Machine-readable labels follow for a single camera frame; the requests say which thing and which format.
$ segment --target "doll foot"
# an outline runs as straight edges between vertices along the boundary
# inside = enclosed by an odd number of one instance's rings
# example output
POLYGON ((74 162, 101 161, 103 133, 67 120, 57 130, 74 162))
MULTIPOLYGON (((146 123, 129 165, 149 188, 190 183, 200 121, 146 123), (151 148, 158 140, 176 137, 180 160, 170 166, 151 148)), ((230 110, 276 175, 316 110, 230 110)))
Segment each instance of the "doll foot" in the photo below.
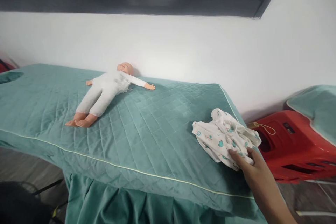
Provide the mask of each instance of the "doll foot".
POLYGON ((68 127, 78 127, 78 126, 76 125, 76 122, 78 122, 78 120, 71 120, 71 121, 67 122, 67 123, 65 124, 65 126, 68 126, 68 127))
POLYGON ((80 120, 76 122, 76 125, 81 128, 89 128, 92 125, 92 123, 86 120, 80 120))

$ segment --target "white wall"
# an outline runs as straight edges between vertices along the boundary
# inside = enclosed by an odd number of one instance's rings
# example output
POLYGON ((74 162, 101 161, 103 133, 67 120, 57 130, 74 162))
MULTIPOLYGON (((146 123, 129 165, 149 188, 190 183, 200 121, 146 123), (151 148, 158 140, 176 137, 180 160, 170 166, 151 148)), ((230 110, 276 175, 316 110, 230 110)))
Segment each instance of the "white wall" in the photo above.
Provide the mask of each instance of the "white wall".
POLYGON ((336 84, 336 0, 272 0, 259 20, 233 17, 0 13, 0 55, 19 66, 219 83, 244 119, 315 84, 336 84))

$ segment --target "doll head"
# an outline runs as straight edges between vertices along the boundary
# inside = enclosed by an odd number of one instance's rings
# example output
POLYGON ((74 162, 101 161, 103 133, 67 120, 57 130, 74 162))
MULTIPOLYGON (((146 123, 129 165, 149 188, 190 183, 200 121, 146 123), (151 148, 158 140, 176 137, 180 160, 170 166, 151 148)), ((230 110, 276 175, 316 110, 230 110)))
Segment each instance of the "doll head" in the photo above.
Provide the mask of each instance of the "doll head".
POLYGON ((117 66, 117 71, 122 71, 126 74, 133 75, 133 67, 130 63, 124 62, 117 66))

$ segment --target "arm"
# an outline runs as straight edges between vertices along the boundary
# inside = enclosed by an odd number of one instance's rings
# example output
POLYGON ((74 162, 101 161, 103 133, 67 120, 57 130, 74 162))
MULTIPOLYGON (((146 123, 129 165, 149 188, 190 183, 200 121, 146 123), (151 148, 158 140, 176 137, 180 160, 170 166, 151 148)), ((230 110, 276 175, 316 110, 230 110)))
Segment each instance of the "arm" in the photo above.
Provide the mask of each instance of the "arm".
POLYGON ((282 199, 278 186, 266 162, 256 150, 248 147, 247 152, 254 160, 253 166, 248 164, 236 151, 229 150, 232 159, 242 169, 246 182, 267 222, 297 224, 282 199))
POLYGON ((145 82, 143 80, 140 80, 137 77, 134 77, 132 75, 129 75, 129 80, 134 85, 141 86, 141 87, 144 87, 144 88, 150 89, 150 90, 154 90, 155 89, 155 86, 153 84, 149 85, 147 82, 145 82))

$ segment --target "printed baby garment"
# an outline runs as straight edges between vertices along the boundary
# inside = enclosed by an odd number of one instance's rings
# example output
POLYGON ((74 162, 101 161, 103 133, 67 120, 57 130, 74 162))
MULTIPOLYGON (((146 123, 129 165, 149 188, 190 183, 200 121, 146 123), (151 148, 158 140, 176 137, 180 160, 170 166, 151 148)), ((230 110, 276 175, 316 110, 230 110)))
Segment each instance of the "printed baby garment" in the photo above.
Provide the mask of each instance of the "printed baby garment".
POLYGON ((215 108, 211 112, 212 121, 194 122, 192 133, 203 149, 212 159, 219 163, 223 162, 230 168, 238 171, 238 164, 228 153, 229 149, 235 150, 245 161, 251 165, 253 160, 248 157, 247 147, 258 147, 261 143, 258 132, 247 129, 241 125, 233 116, 215 108))

